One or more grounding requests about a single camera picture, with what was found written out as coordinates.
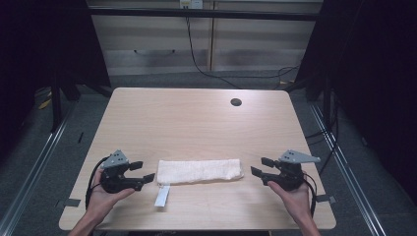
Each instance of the wooden table top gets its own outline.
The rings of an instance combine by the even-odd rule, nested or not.
[[[242,101],[240,106],[231,99]],[[59,225],[72,229],[85,213],[85,194],[95,165],[121,149],[144,167],[126,177],[156,173],[160,160],[239,158],[245,176],[232,182],[171,186],[164,208],[154,206],[156,178],[119,202],[97,229],[111,230],[275,230],[298,228],[279,198],[251,174],[261,157],[278,159],[286,150],[310,153],[288,93],[272,90],[118,88],[113,92]],[[303,170],[324,188],[314,164]],[[329,203],[318,203],[315,221],[330,229]]]

